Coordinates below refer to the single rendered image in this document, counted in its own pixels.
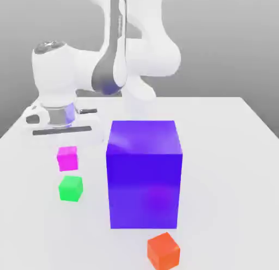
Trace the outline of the small green cube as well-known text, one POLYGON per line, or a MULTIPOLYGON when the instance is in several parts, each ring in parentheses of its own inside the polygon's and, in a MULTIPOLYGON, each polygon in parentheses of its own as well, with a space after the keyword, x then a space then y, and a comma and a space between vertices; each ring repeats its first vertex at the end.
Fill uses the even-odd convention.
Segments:
POLYGON ((83 193, 83 181, 79 176, 64 176, 58 186, 62 201, 78 202, 83 193))

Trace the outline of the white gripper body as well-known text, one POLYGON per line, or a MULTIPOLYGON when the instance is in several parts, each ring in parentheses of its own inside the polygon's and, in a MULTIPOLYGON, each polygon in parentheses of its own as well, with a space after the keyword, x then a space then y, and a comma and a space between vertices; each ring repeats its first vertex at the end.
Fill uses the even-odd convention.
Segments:
POLYGON ((21 118, 21 130, 31 145, 95 145, 104 140, 98 116, 78 116, 70 126, 29 124, 21 118))

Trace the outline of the small orange cube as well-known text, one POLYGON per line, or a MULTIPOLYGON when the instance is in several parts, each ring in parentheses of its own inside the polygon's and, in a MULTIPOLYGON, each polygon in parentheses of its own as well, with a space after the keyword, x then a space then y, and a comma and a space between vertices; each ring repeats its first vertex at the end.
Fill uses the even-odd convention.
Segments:
POLYGON ((147 241, 147 257, 156 270, 170 270, 179 264, 180 247, 165 232, 147 241))

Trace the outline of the small magenta cube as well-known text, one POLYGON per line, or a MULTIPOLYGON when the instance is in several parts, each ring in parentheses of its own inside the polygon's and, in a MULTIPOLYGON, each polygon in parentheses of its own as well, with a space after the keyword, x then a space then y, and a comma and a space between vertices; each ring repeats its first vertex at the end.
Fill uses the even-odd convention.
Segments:
POLYGON ((60 147, 57 153, 59 171, 78 169, 78 155, 76 146, 60 147))

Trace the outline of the large purple box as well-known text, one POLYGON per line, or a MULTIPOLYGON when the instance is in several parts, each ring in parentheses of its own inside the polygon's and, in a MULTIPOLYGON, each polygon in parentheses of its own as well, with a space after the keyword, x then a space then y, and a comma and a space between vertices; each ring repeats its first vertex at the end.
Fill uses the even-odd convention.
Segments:
POLYGON ((113 121, 106 150, 113 229, 175 229, 183 151, 174 121, 113 121))

